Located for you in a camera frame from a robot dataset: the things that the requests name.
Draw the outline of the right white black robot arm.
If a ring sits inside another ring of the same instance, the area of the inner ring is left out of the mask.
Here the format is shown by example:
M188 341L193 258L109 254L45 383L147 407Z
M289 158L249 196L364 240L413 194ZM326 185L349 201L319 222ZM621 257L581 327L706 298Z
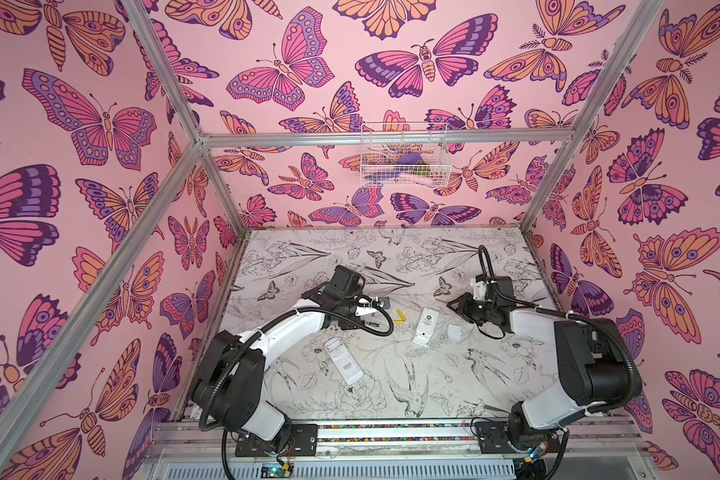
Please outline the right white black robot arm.
M507 277L480 274L472 291L447 303L463 320L492 324L505 335L526 336L555 348L557 382L537 396L517 402L508 415L507 434L518 443L555 433L594 414L627 406L643 389L638 366L615 322L590 319L517 299Z

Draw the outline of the white remote control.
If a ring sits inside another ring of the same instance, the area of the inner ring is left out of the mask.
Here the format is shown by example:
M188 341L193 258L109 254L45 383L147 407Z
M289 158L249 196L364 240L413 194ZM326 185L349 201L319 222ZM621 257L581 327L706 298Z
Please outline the white remote control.
M412 342L420 347L428 347L434 336L439 312L431 308L424 308L419 316Z

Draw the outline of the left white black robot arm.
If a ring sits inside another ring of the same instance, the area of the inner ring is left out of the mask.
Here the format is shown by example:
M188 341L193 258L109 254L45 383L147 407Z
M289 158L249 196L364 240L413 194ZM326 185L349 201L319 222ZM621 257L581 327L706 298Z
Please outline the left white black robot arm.
M190 400L200 408L199 429L248 434L272 450L282 449L292 420L262 399L265 372L295 344L331 325L390 336L390 314L363 292L364 285L360 273L338 266L330 280L304 292L266 324L239 334L219 331L190 382Z

